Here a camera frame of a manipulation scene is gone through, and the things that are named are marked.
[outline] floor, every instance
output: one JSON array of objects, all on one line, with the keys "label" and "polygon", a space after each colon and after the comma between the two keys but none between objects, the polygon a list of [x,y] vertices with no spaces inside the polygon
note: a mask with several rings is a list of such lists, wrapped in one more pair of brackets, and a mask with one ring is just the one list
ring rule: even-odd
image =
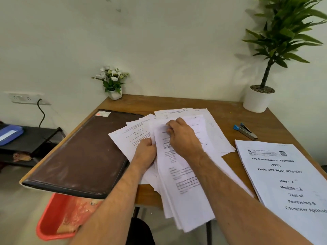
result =
[{"label": "floor", "polygon": [[[51,193],[27,189],[19,180],[28,168],[7,166],[0,173],[0,237],[2,245],[65,245],[68,240],[45,242],[36,236],[35,228]],[[139,218],[150,227],[157,245],[206,245],[205,225],[184,233],[176,229],[174,221],[165,219],[163,211],[141,208]],[[227,244],[217,222],[212,221],[214,245]]]}]

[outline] potted plant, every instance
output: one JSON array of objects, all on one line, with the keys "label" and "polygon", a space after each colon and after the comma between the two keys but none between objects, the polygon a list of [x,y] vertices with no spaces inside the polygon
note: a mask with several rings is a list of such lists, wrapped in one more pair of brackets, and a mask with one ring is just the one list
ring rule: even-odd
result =
[{"label": "potted plant", "polygon": [[109,95],[112,100],[117,100],[122,97],[123,90],[121,85],[125,77],[129,76],[129,73],[120,72],[118,68],[110,69],[109,66],[104,66],[100,69],[101,73],[92,77],[92,79],[97,79],[103,82],[104,91]]},{"label": "potted plant", "polygon": [[[327,22],[327,15],[313,7],[323,0],[260,0],[265,1],[265,14],[255,16],[267,18],[262,32],[246,31],[255,39],[243,39],[247,43],[257,45],[258,53],[268,60],[268,65],[260,85],[252,85],[247,90],[243,107],[249,111],[261,113],[269,105],[275,90],[266,86],[269,71],[275,63],[287,68],[286,61],[296,60],[309,63],[294,54],[301,46],[319,46],[322,42],[303,34],[312,30],[312,26]],[[321,22],[310,22],[306,18],[316,16]]]}]

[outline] wooden table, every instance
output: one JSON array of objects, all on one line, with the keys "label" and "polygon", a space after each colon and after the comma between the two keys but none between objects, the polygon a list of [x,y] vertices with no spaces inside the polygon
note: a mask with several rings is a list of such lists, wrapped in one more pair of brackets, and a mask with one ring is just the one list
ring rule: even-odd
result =
[{"label": "wooden table", "polygon": [[[86,119],[84,119],[82,123],[80,123],[63,141],[61,141],[56,148],[54,148],[26,176],[24,176],[21,182],[40,164],[42,164],[43,161],[49,155],[51,155],[51,153],[58,149],[61,144],[65,142],[65,140],[67,140],[86,120],[89,119],[89,117],[94,115],[98,109],[148,115],[158,110],[178,109],[185,107],[207,108],[211,115],[215,118],[217,124],[229,142],[234,147],[236,147],[234,140],[249,140],[246,136],[233,129],[235,124],[240,124],[241,122],[245,123],[246,126],[258,136],[259,141],[294,144],[327,179],[327,174],[325,171],[319,166],[319,164],[317,164],[317,162],[313,160],[308,152],[305,151],[305,149],[297,142],[297,140],[269,109],[267,109],[264,113],[253,113],[244,109],[242,102],[209,101],[124,94],[123,98],[116,101],[112,101],[109,98],[105,99]],[[238,153],[229,153],[223,156],[223,159],[255,194]],[[160,195],[155,192],[150,185],[139,185],[135,204],[162,208]]]}]

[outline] brown leather folder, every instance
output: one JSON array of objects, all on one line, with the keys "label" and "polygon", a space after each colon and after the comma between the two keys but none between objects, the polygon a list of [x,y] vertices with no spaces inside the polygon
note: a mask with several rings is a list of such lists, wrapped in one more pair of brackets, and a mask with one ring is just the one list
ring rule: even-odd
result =
[{"label": "brown leather folder", "polygon": [[110,114],[108,117],[93,115],[21,184],[77,197],[104,199],[128,163],[108,133],[143,115],[99,111]]}]

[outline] plant stem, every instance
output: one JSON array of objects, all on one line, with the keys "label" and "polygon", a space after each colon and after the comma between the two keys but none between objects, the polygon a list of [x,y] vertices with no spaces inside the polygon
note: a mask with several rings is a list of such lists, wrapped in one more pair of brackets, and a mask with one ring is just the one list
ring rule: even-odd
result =
[{"label": "plant stem", "polygon": [[266,81],[267,81],[267,78],[269,76],[269,71],[270,71],[270,68],[271,66],[274,64],[274,60],[272,59],[272,57],[269,59],[268,61],[268,65],[267,65],[267,68],[266,68],[266,71],[264,73],[264,77],[262,78],[262,82],[260,84],[260,88],[261,89],[264,89],[264,87],[266,86]]}]

